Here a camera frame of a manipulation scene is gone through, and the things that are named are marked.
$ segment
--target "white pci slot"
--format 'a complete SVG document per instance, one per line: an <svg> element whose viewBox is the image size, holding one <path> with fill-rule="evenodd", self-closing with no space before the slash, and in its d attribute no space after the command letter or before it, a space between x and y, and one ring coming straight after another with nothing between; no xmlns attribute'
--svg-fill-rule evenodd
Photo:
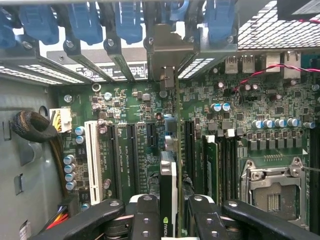
<svg viewBox="0 0 320 240"><path fill-rule="evenodd" d="M84 128L89 172L90 199L91 205L96 205L103 200L98 123L97 121L85 121Z"/></svg>

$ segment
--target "motherboard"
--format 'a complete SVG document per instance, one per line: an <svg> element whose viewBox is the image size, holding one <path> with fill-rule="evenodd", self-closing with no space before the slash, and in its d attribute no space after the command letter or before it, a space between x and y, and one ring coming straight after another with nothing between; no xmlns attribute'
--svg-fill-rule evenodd
<svg viewBox="0 0 320 240"><path fill-rule="evenodd" d="M301 167L310 165L319 75L293 81L279 70L239 85L249 75L215 69L167 91L158 82L57 88L72 117L72 132L62 135L67 189L81 209L157 194L161 152L177 155L180 146L182 182L195 194L218 204L240 199L308 229L309 174Z"/></svg>

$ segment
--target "blue plastic clip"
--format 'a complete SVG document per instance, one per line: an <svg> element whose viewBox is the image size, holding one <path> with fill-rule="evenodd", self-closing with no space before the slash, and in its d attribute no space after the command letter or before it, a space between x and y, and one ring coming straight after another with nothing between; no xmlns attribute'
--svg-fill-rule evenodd
<svg viewBox="0 0 320 240"><path fill-rule="evenodd" d="M103 41L102 27L95 2L68 4L70 24L74 36L88 45Z"/></svg>
<svg viewBox="0 0 320 240"><path fill-rule="evenodd" d="M210 44L225 40L232 35L235 20L235 0L208 0L206 2L205 19Z"/></svg>
<svg viewBox="0 0 320 240"><path fill-rule="evenodd" d="M59 42L58 23L50 5L22 5L19 18L30 37L43 42L44 45Z"/></svg>
<svg viewBox="0 0 320 240"><path fill-rule="evenodd" d="M115 3L115 29L116 34L127 44L142 41L141 3L116 2Z"/></svg>
<svg viewBox="0 0 320 240"><path fill-rule="evenodd" d="M170 6L170 20L171 21L184 21L185 14L189 6L189 0L184 0L183 4L179 6L179 3L176 1L171 2Z"/></svg>
<svg viewBox="0 0 320 240"><path fill-rule="evenodd" d="M16 45L16 37L12 24L6 15L0 11L0 49L13 48Z"/></svg>

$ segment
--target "cpu socket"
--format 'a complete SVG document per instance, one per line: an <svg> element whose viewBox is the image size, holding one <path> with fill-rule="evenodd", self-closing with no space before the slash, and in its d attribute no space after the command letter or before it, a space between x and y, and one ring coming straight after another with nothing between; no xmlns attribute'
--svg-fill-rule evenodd
<svg viewBox="0 0 320 240"><path fill-rule="evenodd" d="M302 228L306 226L306 175L294 157L289 166L256 168L248 159L241 175L240 199Z"/></svg>

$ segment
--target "red wire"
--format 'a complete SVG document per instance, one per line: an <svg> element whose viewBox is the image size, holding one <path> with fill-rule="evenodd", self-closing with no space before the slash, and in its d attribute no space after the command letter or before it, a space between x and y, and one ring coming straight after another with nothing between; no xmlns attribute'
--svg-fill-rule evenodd
<svg viewBox="0 0 320 240"><path fill-rule="evenodd" d="M68 219L68 214L64 214L58 221L51 223L46 229L50 229Z"/></svg>
<svg viewBox="0 0 320 240"><path fill-rule="evenodd" d="M299 72L302 72L302 71L305 71L305 72L317 72L317 73L320 73L320 69L315 69L315 68L307 68L307 69L304 69L304 68L298 68L296 66L291 66L291 65L284 65L284 64L274 64L274 65L270 65L268 66L266 69L264 70L261 70L261 71L257 71L253 74L251 74L249 77L245 78L244 80L242 80L239 85L241 84L244 84L246 82L249 81L250 78L256 76L256 75L260 75L260 74L263 74L266 70L268 69L273 69L273 68L276 68L276 67L279 67L279 68L288 68L288 69L294 69L294 70L297 70ZM239 88L239 85L235 87L234 91L236 92Z"/></svg>

